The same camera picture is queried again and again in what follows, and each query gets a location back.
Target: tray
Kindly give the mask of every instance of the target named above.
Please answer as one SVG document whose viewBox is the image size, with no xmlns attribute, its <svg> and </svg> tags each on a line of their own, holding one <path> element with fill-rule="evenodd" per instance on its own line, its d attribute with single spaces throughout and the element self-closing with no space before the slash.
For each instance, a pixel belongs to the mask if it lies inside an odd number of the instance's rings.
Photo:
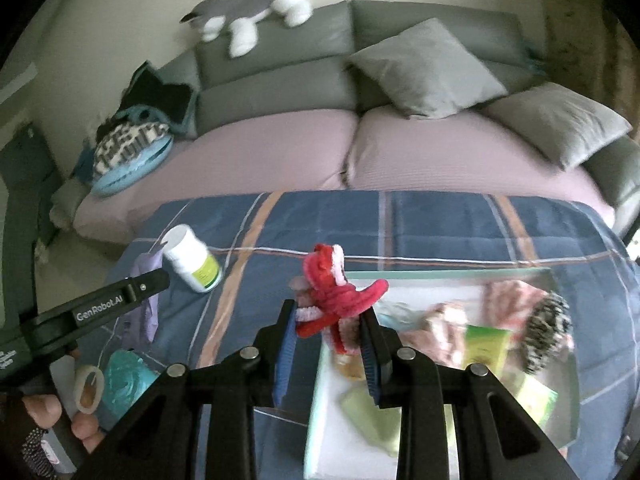
<svg viewBox="0 0 640 480">
<path fill-rule="evenodd" d="M 464 301 L 470 324 L 480 324 L 482 290 L 487 283 L 522 280 L 547 291 L 556 290 L 551 270 L 409 270 L 347 272 L 348 280 L 362 288 L 385 278 L 389 291 L 385 300 L 401 301 L 412 310 L 428 310 L 443 301 Z M 578 375 L 574 355 L 562 362 L 552 359 L 536 379 L 558 393 L 545 433 L 560 448 L 577 437 L 580 410 Z M 313 480 L 394 480 L 398 459 L 370 446 L 344 416 L 337 403 L 354 383 L 333 367 L 331 351 L 322 345 L 311 407 L 305 451 L 304 478 Z M 458 478 L 455 441 L 449 442 L 450 478 Z"/>
</svg>

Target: metal bolt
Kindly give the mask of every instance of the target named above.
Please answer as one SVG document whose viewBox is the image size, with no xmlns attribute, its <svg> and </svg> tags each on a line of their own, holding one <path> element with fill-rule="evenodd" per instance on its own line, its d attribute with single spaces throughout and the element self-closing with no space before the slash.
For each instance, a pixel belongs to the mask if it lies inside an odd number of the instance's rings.
<svg viewBox="0 0 640 480">
<path fill-rule="evenodd" d="M 407 346 L 403 346 L 398 349 L 396 355 L 402 359 L 402 361 L 410 361 L 415 358 L 415 350 L 413 348 L 409 348 Z"/>
<path fill-rule="evenodd" d="M 489 368 L 482 363 L 473 363 L 469 369 L 473 375 L 477 375 L 478 377 L 484 377 L 489 373 Z"/>
<path fill-rule="evenodd" d="M 255 359 L 260 355 L 260 351 L 255 346 L 245 346 L 240 351 L 240 357 L 242 359 Z"/>
<path fill-rule="evenodd" d="M 187 367 L 185 365 L 181 365 L 180 363 L 173 364 L 166 369 L 166 374 L 169 377 L 182 377 L 187 371 Z"/>
</svg>

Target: plush dog's ear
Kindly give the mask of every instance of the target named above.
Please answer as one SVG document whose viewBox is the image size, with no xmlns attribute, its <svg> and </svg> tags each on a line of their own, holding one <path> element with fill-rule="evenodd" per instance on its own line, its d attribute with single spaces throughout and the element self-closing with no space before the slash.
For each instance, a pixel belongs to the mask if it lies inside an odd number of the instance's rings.
<svg viewBox="0 0 640 480">
<path fill-rule="evenodd" d="M 189 14 L 185 14 L 182 19 L 180 20 L 180 23 L 184 23 L 184 22 L 190 22 L 193 18 L 197 18 L 199 16 L 199 14 L 196 14 L 195 12 L 190 12 Z"/>
</svg>

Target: beige ring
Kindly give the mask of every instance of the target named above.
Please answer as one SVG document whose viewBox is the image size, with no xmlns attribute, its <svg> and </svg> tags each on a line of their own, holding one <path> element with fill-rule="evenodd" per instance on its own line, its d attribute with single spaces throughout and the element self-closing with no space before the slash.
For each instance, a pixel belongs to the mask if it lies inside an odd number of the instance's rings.
<svg viewBox="0 0 640 480">
<path fill-rule="evenodd" d="M 95 397 L 91 406 L 86 408 L 82 405 L 81 398 L 84 386 L 89 375 L 95 374 Z M 98 404 L 102 400 L 102 394 L 104 393 L 104 374 L 97 366 L 93 365 L 81 365 L 76 369 L 76 382 L 74 383 L 74 401 L 76 402 L 76 408 L 78 411 L 91 415 L 98 409 Z"/>
</svg>

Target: stuffed animal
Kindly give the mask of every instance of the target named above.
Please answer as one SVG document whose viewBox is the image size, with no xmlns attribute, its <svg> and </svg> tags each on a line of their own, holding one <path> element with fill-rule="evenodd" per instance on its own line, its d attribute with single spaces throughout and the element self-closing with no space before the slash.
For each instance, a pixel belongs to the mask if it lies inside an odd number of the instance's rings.
<svg viewBox="0 0 640 480">
<path fill-rule="evenodd" d="M 371 307 L 389 288 L 386 280 L 376 280 L 364 290 L 356 290 L 344 275 L 344 253 L 340 245 L 316 245 L 303 263 L 304 277 L 294 278 L 296 291 L 296 333 L 309 337 L 322 332 L 324 341 L 336 354 L 360 353 L 358 316 Z"/>
<path fill-rule="evenodd" d="M 271 11 L 284 17 L 287 27 L 302 25 L 311 17 L 309 0 L 204 0 L 180 22 L 189 22 L 202 41 L 215 40 L 225 25 L 231 33 L 229 56 L 244 56 L 258 43 L 255 24 Z"/>
</svg>

